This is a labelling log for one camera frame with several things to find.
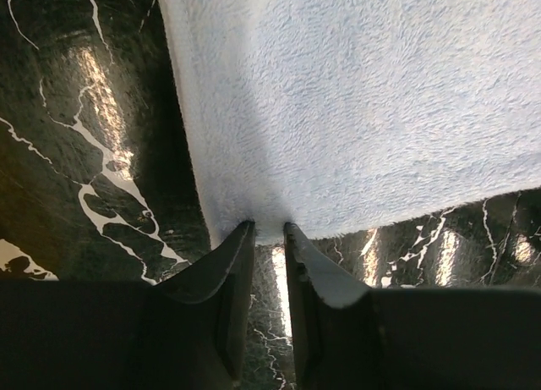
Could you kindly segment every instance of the towel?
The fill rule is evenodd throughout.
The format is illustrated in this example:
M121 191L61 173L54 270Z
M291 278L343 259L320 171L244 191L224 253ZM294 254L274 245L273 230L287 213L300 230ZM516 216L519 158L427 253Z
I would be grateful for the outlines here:
M158 1L215 247L541 185L541 0Z

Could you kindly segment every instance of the dark marble table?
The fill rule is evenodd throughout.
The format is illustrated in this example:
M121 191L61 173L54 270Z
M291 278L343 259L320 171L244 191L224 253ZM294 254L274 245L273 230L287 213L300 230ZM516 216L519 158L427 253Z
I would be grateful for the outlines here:
M0 278L157 283L209 250L156 0L0 2ZM541 192L317 246L377 287L541 287ZM294 381L283 247L258 248L243 389Z

